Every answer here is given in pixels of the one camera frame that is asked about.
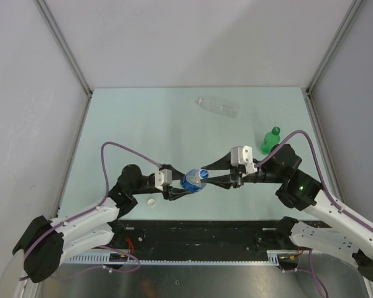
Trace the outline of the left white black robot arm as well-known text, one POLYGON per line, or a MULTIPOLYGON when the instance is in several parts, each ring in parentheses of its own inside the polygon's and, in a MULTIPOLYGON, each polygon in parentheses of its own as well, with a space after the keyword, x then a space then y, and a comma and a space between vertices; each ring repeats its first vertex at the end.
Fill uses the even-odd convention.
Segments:
POLYGON ((106 245, 120 247, 125 233, 113 224, 137 205, 137 194, 159 193, 174 201, 194 192, 185 174, 171 165, 162 165, 148 176, 137 165, 127 165, 101 201, 75 215, 52 219, 41 215, 33 219, 13 252, 24 252, 25 278, 39 283, 79 253, 106 245))

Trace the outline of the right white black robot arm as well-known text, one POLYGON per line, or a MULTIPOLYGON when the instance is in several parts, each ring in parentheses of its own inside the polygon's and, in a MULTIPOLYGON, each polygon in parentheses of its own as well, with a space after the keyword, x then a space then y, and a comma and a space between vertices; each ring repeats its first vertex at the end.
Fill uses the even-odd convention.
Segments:
POLYGON ((282 204, 316 217, 330 227, 321 231, 297 219, 284 217, 274 233, 281 249, 292 245, 312 248, 339 258, 373 282, 373 222, 329 193, 323 182, 299 170, 302 159, 289 145, 276 145, 267 161, 252 157, 252 148, 238 146, 206 165, 206 170, 228 170, 228 175, 206 179, 224 189, 245 183, 277 183, 275 195, 282 204))

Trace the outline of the clear bottle with blue label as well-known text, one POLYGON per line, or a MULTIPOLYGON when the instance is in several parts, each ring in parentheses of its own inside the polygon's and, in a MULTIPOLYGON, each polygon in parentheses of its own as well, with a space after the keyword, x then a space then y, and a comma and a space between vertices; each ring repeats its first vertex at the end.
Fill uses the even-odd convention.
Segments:
POLYGON ((191 169, 182 177, 180 180, 182 188, 190 192, 199 192, 205 188, 206 184, 200 179, 198 174, 199 170, 200 169, 191 169))

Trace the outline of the green bottle cap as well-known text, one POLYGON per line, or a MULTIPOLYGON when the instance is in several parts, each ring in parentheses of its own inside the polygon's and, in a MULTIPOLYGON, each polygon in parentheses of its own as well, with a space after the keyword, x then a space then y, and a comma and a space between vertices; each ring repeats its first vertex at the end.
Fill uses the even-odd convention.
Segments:
POLYGON ((272 129, 272 132, 273 132, 274 134, 279 134, 279 133, 280 133, 280 127, 274 127, 274 128, 272 129))

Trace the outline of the green plastic bottle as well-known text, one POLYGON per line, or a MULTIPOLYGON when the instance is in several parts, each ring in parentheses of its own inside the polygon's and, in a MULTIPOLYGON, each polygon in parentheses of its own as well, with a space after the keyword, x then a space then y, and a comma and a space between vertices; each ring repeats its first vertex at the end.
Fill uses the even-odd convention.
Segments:
POLYGON ((260 150, 263 154, 268 155, 271 152, 272 148, 278 145, 279 142, 280 142, 280 133, 274 134, 271 130, 266 133, 264 140, 260 146, 260 150))

